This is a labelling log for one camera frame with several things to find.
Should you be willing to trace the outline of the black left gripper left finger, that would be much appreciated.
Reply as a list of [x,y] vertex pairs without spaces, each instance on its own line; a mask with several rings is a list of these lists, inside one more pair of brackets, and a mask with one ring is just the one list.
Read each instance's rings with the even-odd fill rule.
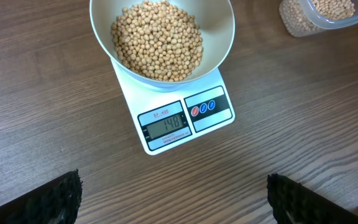
[[74,224],[83,182],[77,169],[0,206],[0,223]]

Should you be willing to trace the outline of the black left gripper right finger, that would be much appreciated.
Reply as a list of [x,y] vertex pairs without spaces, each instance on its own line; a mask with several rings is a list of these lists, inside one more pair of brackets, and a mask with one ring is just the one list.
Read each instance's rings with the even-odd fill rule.
[[278,224],[358,223],[358,216],[284,175],[267,176],[267,200]]

